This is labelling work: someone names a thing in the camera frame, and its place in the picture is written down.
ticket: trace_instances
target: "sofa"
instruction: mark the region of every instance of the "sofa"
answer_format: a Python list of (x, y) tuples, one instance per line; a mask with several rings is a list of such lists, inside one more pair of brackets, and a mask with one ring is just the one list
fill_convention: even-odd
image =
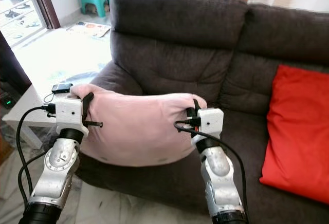
[[(329, 222), (328, 205), (259, 182), (277, 66), (328, 73), (329, 14), (244, 0), (111, 0), (110, 9), (112, 60), (93, 84), (126, 95), (203, 97), (223, 110), (222, 139), (244, 163), (252, 224)], [(241, 196), (239, 164), (227, 154)], [(80, 154), (77, 175), (100, 188), (208, 214), (197, 151), (148, 167), (104, 164)]]

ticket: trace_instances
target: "white side table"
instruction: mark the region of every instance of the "white side table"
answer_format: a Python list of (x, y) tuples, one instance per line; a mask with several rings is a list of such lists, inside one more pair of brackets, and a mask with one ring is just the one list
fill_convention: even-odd
[[(42, 106), (44, 104), (43, 99), (47, 94), (49, 93), (37, 92), (34, 86), (31, 85), (2, 120), (16, 130), (23, 114), (33, 107)], [(35, 110), (25, 118), (21, 129), (21, 138), (32, 148), (40, 149), (42, 142), (29, 126), (53, 127), (55, 123), (56, 119), (47, 117), (47, 113), (44, 110)]]

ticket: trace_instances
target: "pink cushion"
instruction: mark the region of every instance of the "pink cushion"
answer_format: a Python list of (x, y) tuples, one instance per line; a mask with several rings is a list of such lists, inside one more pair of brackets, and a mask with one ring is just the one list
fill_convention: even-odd
[(173, 123), (186, 119), (193, 99), (207, 107), (193, 94), (126, 96), (92, 84), (76, 85), (70, 91), (81, 99), (93, 92), (87, 120), (104, 123), (103, 128), (89, 127), (81, 151), (122, 166), (161, 165), (188, 156), (193, 151), (191, 136), (178, 133)]

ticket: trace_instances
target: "red pillow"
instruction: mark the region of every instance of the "red pillow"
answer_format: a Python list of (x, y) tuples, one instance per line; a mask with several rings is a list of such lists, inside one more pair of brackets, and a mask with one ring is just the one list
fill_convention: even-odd
[(329, 74), (280, 65), (260, 182), (329, 204)]

